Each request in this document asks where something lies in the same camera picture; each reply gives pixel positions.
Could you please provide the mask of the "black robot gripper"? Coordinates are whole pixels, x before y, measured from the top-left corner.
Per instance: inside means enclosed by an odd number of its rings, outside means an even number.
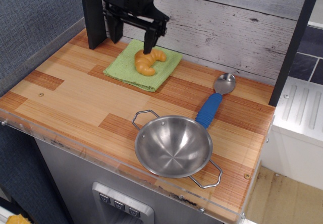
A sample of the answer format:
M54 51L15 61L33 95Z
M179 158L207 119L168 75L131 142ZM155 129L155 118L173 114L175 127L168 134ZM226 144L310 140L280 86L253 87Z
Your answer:
M145 30L143 53L149 54L160 36L166 34L169 17L159 11L154 0L103 0L110 39L123 37L124 23Z

